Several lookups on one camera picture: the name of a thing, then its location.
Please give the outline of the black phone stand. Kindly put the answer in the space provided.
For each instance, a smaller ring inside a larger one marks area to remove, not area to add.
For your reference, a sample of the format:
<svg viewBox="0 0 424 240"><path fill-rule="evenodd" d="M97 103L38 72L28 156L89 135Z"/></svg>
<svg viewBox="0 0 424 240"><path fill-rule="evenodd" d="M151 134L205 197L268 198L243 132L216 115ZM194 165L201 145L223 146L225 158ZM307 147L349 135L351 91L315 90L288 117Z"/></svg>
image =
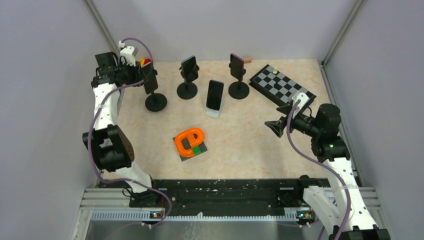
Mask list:
<svg viewBox="0 0 424 240"><path fill-rule="evenodd" d="M236 82L231 83L228 88L228 94L236 100L245 99L249 93L249 85L242 80L237 80Z"/></svg>
<svg viewBox="0 0 424 240"><path fill-rule="evenodd" d="M145 107L150 112L159 112L167 106L167 103L165 95L152 92L145 100Z"/></svg>
<svg viewBox="0 0 424 240"><path fill-rule="evenodd" d="M176 92L179 98L183 100L189 100L197 95L198 88L193 82L183 82L177 87Z"/></svg>

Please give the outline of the black phone with purple edge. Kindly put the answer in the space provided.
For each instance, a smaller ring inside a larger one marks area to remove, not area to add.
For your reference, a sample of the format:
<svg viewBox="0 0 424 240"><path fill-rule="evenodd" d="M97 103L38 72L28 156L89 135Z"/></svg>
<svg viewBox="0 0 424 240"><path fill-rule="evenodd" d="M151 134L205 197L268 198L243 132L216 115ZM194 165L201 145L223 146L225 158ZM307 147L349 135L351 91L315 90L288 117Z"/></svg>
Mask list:
<svg viewBox="0 0 424 240"><path fill-rule="evenodd" d="M246 71L244 68L244 63L245 62L241 57L237 56L234 53L230 54L230 63L229 63L230 74L232 77L234 77L238 81L243 80L243 76Z"/></svg>

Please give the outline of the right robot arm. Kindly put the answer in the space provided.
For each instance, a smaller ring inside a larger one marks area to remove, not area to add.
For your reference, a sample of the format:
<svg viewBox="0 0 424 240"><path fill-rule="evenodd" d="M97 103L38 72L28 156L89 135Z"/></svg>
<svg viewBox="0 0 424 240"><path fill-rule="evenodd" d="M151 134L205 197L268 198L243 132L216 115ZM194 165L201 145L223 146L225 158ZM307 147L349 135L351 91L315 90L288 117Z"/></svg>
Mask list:
<svg viewBox="0 0 424 240"><path fill-rule="evenodd" d="M381 228L370 214L355 179L350 152L339 135L340 109L333 104L320 105L316 116L295 114L299 102L278 108L284 113L279 120L264 124L278 137L286 131L291 147L302 157L324 168L334 200L323 187L305 183L293 192L299 206L309 205L322 223L320 234L327 232L330 240L389 240L386 228ZM315 159L301 152L293 143L291 134L297 130L311 138Z"/></svg>

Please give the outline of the teal edged black phone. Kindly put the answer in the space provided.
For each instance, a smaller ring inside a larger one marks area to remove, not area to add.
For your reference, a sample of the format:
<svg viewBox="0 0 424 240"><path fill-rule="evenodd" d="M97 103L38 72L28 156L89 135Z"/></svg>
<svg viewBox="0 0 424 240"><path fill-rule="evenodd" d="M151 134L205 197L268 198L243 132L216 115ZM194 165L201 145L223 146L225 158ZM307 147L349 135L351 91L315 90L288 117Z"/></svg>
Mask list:
<svg viewBox="0 0 424 240"><path fill-rule="evenodd" d="M181 62L180 74L186 84L190 84L199 78L199 70L200 67L197 64L197 60L194 55Z"/></svg>

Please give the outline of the white plastic phone holder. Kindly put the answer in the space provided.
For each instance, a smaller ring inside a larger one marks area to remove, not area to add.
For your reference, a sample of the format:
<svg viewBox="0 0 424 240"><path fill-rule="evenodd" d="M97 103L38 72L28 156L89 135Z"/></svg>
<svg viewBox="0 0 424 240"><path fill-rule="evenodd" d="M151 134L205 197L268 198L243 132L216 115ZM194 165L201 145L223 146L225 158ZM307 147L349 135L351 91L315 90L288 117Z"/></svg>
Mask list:
<svg viewBox="0 0 424 240"><path fill-rule="evenodd" d="M207 107L205 115L211 118L218 118L220 116L221 111L223 110L223 106L224 100L222 99L218 110L214 110Z"/></svg>

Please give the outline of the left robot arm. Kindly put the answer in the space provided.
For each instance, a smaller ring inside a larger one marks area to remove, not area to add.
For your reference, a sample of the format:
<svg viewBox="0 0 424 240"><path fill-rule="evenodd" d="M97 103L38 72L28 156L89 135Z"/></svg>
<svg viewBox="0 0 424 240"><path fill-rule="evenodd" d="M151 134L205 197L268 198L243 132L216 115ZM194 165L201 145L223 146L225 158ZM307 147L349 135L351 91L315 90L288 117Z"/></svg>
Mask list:
<svg viewBox="0 0 424 240"><path fill-rule="evenodd" d="M128 187L122 193L154 207L160 193L152 187L152 178L135 163L133 146L118 126L122 87L141 80L138 67L130 66L110 51L95 55L98 64L91 81L94 116L82 141L97 171L116 173Z"/></svg>

